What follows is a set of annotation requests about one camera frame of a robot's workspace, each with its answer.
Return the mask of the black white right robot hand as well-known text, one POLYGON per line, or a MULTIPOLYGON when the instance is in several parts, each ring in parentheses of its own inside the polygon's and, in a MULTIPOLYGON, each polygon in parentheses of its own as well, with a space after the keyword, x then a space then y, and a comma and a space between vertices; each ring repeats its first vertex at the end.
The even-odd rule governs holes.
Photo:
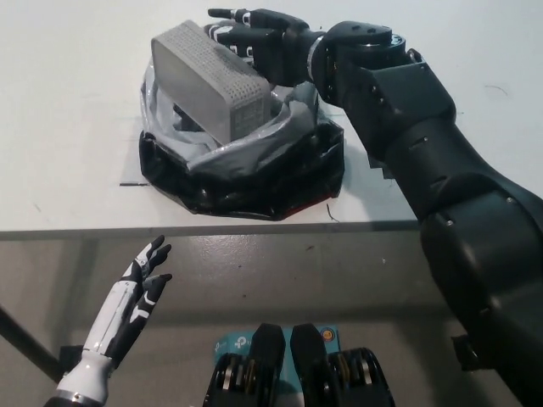
POLYGON ((322 33, 305 21, 265 8, 210 8, 208 15, 221 22, 206 26, 206 34, 271 84, 296 86, 310 79, 307 57, 322 33))

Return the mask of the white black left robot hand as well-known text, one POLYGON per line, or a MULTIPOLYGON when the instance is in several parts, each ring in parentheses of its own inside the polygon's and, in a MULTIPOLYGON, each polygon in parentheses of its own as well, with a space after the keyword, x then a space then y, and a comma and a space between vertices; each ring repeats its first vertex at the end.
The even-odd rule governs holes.
POLYGON ((101 354, 118 367, 147 325, 172 275, 153 276, 171 251, 165 237, 149 243, 114 283, 87 335, 83 349, 101 354))

